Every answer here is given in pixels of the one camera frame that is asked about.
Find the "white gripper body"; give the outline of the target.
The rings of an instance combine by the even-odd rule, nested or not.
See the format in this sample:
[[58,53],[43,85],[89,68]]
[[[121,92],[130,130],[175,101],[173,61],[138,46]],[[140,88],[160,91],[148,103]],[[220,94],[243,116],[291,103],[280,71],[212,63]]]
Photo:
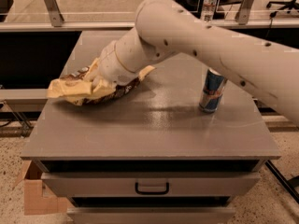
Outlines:
[[103,48],[97,70],[104,79],[120,86],[125,86],[138,77],[138,73],[128,71],[119,61],[115,40]]

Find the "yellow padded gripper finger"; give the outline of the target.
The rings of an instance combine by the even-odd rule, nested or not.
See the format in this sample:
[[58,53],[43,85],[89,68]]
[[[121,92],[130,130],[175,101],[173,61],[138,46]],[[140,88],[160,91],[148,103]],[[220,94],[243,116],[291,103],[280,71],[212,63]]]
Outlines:
[[97,68],[98,68],[98,58],[95,58],[91,65],[86,66],[82,69],[84,72],[83,79],[85,81],[92,82],[97,76]]
[[99,99],[113,93],[116,90],[116,84],[101,76],[97,76],[92,82],[92,88],[91,97],[93,99]]

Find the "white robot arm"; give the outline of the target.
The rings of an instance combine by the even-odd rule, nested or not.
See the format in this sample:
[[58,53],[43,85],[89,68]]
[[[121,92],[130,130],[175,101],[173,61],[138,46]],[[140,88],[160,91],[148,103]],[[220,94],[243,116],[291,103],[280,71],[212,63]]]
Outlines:
[[144,0],[135,26],[107,45],[87,80],[126,85],[148,65],[186,53],[299,125],[299,50],[195,18],[173,0]]

